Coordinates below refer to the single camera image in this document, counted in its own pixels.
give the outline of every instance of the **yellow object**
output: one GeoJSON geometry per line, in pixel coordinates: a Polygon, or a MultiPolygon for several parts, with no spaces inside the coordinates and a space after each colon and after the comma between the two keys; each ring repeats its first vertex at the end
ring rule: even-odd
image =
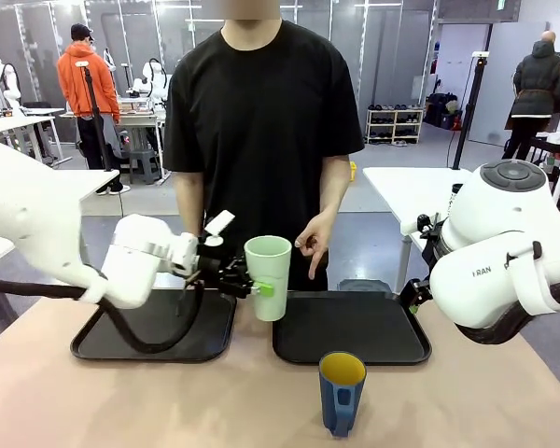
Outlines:
{"type": "Polygon", "coordinates": [[[354,355],[336,352],[321,361],[321,374],[335,385],[358,385],[365,379],[365,364],[354,355]]]}
{"type": "Polygon", "coordinates": [[[356,174],[357,174],[357,164],[351,161],[351,182],[355,182],[356,174]]]}

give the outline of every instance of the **person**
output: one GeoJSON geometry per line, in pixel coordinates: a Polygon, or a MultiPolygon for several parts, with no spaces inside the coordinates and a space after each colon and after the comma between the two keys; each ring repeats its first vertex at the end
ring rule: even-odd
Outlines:
{"type": "Polygon", "coordinates": [[[556,34],[546,31],[533,46],[514,74],[514,93],[511,119],[507,129],[512,129],[502,159],[526,159],[531,139],[543,132],[550,123],[554,102],[560,100],[560,57],[556,55],[556,34]]]}
{"type": "Polygon", "coordinates": [[[349,70],[328,40],[282,21],[277,0],[239,3],[251,15],[228,10],[176,67],[164,166],[187,231],[201,234],[203,211],[229,210],[225,244],[240,251],[254,236],[284,237],[295,246],[288,288],[326,290],[320,261],[349,154],[364,148],[349,70]]]}
{"type": "MultiPolygon", "coordinates": [[[[113,169],[120,168],[119,159],[114,156],[114,147],[119,147],[119,138],[114,128],[115,122],[120,120],[119,103],[114,90],[112,76],[105,63],[91,48],[91,30],[76,23],[71,27],[73,43],[66,49],[58,60],[58,79],[63,95],[73,112],[77,116],[77,128],[80,138],[80,148],[87,159],[90,170],[104,170],[102,150],[98,140],[98,133],[93,122],[90,94],[82,67],[77,67],[77,62],[88,62],[95,100],[100,110],[100,127],[103,129],[106,142],[105,156],[110,161],[113,169]]],[[[98,195],[120,194],[129,191],[129,187],[122,185],[118,175],[109,184],[101,187],[96,192],[98,195]]]]}

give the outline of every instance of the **man in black t-shirt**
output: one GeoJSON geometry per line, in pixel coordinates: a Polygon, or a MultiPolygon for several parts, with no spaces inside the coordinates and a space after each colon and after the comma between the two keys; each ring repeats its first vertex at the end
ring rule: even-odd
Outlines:
{"type": "Polygon", "coordinates": [[[325,290],[317,269],[364,147],[348,67],[328,40],[280,19],[227,20],[170,83],[164,166],[187,231],[229,210],[223,232],[295,243],[289,289],[325,290]]]}

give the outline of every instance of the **orange jacket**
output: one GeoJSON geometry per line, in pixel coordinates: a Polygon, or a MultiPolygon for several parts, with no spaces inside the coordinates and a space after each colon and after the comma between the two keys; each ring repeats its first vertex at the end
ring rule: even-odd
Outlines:
{"type": "Polygon", "coordinates": [[[90,94],[85,82],[85,71],[75,66],[79,61],[87,61],[93,80],[95,100],[101,114],[111,114],[114,121],[120,119],[119,103],[116,99],[114,82],[104,60],[82,42],[71,44],[58,60],[58,80],[64,98],[78,117],[88,117],[91,113],[90,94]]]}

